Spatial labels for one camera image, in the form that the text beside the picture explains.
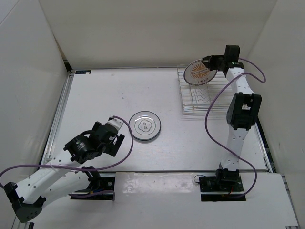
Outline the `orange sunburst plate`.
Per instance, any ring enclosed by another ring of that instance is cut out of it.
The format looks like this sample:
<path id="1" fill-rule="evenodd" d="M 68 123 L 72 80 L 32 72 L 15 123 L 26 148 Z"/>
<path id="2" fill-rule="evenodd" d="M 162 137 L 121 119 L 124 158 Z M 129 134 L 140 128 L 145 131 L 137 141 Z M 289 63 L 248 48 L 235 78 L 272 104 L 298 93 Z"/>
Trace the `orange sunburst plate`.
<path id="1" fill-rule="evenodd" d="M 216 76 L 217 70 L 210 70 L 202 60 L 196 60 L 190 63 L 184 70 L 184 80 L 192 86 L 207 84 Z"/>

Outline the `blue flower plate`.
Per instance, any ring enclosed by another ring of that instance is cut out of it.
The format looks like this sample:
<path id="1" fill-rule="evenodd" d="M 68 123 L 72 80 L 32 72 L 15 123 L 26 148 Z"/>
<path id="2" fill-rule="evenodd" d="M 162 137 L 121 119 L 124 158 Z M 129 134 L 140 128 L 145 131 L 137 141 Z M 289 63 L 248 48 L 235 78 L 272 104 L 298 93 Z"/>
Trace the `blue flower plate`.
<path id="1" fill-rule="evenodd" d="M 162 123 L 160 118 L 151 111 L 139 111 L 128 122 L 133 137 L 138 141 L 152 141 L 161 132 Z"/>

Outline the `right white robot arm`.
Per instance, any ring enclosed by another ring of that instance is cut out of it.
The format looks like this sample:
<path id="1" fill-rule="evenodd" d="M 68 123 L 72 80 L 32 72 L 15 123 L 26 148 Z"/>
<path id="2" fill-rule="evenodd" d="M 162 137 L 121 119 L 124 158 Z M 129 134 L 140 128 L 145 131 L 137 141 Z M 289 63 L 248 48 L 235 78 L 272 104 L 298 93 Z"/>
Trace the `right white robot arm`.
<path id="1" fill-rule="evenodd" d="M 227 154 L 221 160 L 219 168 L 214 178 L 214 186 L 221 191 L 235 185 L 239 178 L 239 162 L 241 160 L 244 140 L 255 125 L 262 97 L 255 94 L 250 88 L 243 63 L 239 62 L 240 47 L 238 45 L 226 45 L 223 55 L 210 55 L 202 58 L 202 63 L 211 71 L 221 71 L 224 73 L 228 84 L 218 93 L 210 106 L 213 106 L 221 93 L 231 88 L 233 98 L 229 105 L 226 121 L 229 126 L 229 136 L 224 148 Z"/>

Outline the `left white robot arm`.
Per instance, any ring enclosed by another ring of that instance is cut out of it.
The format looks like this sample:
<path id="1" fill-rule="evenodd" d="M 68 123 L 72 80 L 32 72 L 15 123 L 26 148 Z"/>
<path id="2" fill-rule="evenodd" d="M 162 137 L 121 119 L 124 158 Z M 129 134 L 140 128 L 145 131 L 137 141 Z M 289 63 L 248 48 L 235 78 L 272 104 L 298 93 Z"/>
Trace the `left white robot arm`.
<path id="1" fill-rule="evenodd" d="M 7 183 L 4 191 L 19 221 L 25 223 L 34 219 L 48 204 L 70 193 L 98 190 L 99 172 L 83 164 L 103 153 L 116 156 L 125 138 L 118 133 L 122 125 L 117 118 L 105 124 L 96 122 L 91 130 L 70 140 L 46 168 L 40 168 L 17 183 Z"/>

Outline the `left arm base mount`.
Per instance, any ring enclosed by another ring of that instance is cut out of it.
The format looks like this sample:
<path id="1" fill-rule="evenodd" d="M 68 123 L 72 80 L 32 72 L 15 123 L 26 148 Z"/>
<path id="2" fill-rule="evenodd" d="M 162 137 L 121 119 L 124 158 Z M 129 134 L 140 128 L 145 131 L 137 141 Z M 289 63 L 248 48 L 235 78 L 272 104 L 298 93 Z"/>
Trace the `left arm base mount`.
<path id="1" fill-rule="evenodd" d="M 73 200 L 115 200 L 115 173 L 100 173 L 97 180 L 91 182 L 86 189 L 70 194 Z"/>

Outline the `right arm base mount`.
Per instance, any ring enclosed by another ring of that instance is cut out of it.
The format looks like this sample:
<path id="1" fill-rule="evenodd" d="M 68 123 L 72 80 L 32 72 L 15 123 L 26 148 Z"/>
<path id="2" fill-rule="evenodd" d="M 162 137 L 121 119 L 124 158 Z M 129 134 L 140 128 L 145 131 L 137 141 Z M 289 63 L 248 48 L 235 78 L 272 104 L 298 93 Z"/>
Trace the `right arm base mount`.
<path id="1" fill-rule="evenodd" d="M 218 169 L 215 175 L 196 175 L 202 202 L 246 201 L 239 170 Z"/>

